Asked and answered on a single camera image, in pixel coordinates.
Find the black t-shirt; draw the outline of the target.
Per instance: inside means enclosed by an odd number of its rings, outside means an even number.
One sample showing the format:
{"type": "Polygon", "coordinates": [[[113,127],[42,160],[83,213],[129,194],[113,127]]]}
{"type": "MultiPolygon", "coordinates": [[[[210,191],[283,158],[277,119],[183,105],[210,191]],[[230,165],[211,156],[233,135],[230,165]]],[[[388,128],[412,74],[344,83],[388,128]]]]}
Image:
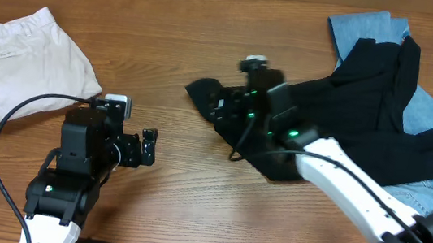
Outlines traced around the black t-shirt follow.
{"type": "MultiPolygon", "coordinates": [[[[417,89],[420,54],[412,38],[400,44],[362,38],[329,76],[285,84],[301,119],[336,139],[379,185],[432,180],[433,129],[409,134],[403,120],[417,89]]],[[[226,86],[212,78],[187,86],[191,101],[212,124],[209,93],[220,87],[226,86]]],[[[266,136],[253,131],[241,145],[240,138],[224,140],[268,179],[299,179],[289,154],[267,153],[271,143],[266,136]]]]}

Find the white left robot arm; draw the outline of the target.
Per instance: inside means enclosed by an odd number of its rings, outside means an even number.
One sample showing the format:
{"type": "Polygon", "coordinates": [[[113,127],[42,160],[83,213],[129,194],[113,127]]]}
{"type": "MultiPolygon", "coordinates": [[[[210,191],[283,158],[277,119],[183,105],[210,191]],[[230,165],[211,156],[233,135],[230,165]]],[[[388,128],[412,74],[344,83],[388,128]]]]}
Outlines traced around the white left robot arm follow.
{"type": "Polygon", "coordinates": [[[32,243],[77,243],[101,187],[119,166],[152,166],[156,128],[123,133],[124,116],[78,107],[65,115],[52,149],[26,189],[24,222],[32,243]]]}

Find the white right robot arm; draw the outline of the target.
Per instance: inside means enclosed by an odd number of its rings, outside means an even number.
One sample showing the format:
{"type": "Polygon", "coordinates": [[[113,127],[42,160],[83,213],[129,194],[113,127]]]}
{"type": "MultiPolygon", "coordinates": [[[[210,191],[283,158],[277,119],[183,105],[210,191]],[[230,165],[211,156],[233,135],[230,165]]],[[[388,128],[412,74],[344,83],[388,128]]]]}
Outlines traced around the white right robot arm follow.
{"type": "Polygon", "coordinates": [[[433,213],[420,216],[385,192],[325,136],[298,115],[282,72],[244,68],[242,89],[209,93],[216,124],[244,121],[239,145],[253,131],[266,136],[268,154],[289,154],[302,178],[319,187],[352,221],[368,243],[433,243],[433,213]]]}

